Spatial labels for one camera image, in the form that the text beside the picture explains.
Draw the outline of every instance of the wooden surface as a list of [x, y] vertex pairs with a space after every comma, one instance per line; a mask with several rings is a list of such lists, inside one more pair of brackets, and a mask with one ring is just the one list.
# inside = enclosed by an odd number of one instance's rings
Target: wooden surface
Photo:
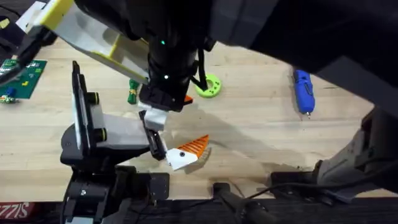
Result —
[[[2, 202], [63, 197], [71, 172], [60, 163], [60, 139], [72, 123], [72, 60], [80, 64], [89, 91], [99, 92], [105, 113], [137, 119], [136, 106], [127, 103], [127, 77], [62, 40], [42, 49], [37, 59], [49, 62], [32, 98], [0, 105]], [[125, 162], [141, 172], [169, 172], [170, 198], [208, 197], [216, 181], [228, 181], [248, 196], [263, 189], [274, 170], [312, 169], [351, 140], [372, 108], [313, 76], [317, 105], [308, 120], [297, 113], [290, 67], [240, 48], [218, 44], [206, 55], [206, 71], [222, 80], [220, 95], [200, 98], [191, 85], [194, 104], [172, 113], [164, 133], [169, 147], [209, 134], [205, 159], [176, 172], [150, 154]]]

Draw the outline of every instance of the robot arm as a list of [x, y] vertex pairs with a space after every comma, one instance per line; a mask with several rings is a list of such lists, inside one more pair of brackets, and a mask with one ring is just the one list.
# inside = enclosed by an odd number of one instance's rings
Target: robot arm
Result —
[[190, 81], [206, 88], [193, 76], [204, 75], [203, 50], [217, 40], [283, 60], [398, 115], [386, 100], [398, 96], [391, 75], [397, 9], [394, 0], [52, 0], [35, 24], [144, 83], [140, 100], [164, 111], [181, 111]]

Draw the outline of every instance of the blue marker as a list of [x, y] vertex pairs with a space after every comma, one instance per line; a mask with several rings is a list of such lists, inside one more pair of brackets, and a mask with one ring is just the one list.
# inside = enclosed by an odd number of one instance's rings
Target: blue marker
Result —
[[294, 69], [293, 77], [298, 110], [300, 113], [308, 115], [310, 119], [315, 107], [310, 74], [303, 70]]

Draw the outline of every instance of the circuit board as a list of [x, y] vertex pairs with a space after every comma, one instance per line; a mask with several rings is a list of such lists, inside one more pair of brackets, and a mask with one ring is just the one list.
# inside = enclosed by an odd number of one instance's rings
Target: circuit board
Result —
[[[15, 64], [16, 60], [14, 59], [5, 60], [0, 67], [0, 75], [12, 69]], [[29, 99], [46, 64], [47, 61], [44, 60], [33, 60], [23, 71], [21, 71], [15, 80], [0, 87], [0, 96], [5, 95], [9, 87], [13, 87], [16, 89], [16, 94], [13, 96], [14, 98]]]

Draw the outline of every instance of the black cable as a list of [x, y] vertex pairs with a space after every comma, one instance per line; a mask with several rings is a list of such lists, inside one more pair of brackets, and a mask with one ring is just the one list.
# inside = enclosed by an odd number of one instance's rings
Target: black cable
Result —
[[13, 10], [13, 9], [10, 9], [10, 8], [8, 8], [8, 7], [6, 7], [6, 6], [2, 6], [2, 5], [0, 5], [0, 8], [3, 8], [3, 9], [5, 9], [5, 10], [9, 11], [9, 12], [14, 13], [14, 14], [17, 15], [18, 17], [21, 17], [21, 15], [19, 14], [19, 12], [15, 11], [15, 10]]
[[138, 212], [136, 210], [133, 210], [133, 209], [131, 211], [134, 212], [134, 213], [137, 213], [137, 214], [141, 214], [141, 215], [165, 215], [165, 214], [170, 214], [170, 213], [180, 213], [180, 212], [188, 210], [190, 208], [194, 208], [194, 207], [197, 207], [197, 206], [200, 206], [200, 205], [211, 203], [214, 200], [215, 199], [213, 198], [213, 199], [205, 200], [203, 202], [193, 203], [193, 204], [191, 204], [191, 205], [189, 205], [187, 207], [181, 208], [179, 210], [171, 210], [171, 211], [166, 211], [166, 212], [157, 212], [157, 213], [144, 213], [144, 212], [141, 212], [140, 213], [140, 212]]
[[252, 199], [255, 198], [257, 196], [260, 196], [270, 190], [274, 190], [274, 189], [278, 189], [281, 187], [303, 187], [303, 188], [308, 188], [308, 189], [316, 189], [316, 190], [340, 190], [340, 189], [345, 189], [345, 188], [349, 188], [349, 187], [355, 187], [358, 186], [360, 184], [365, 184], [371, 180], [373, 180], [374, 178], [376, 178], [377, 176], [390, 171], [393, 168], [397, 168], [398, 167], [398, 160], [384, 166], [382, 169], [379, 169], [378, 171], [375, 171], [373, 174], [364, 177], [362, 179], [350, 182], [350, 183], [346, 183], [346, 184], [330, 184], [330, 185], [317, 185], [317, 184], [301, 184], [301, 183], [284, 183], [284, 184], [276, 184], [272, 187], [269, 187], [267, 189], [264, 189], [256, 194], [253, 194], [251, 196], [248, 196], [246, 199]]

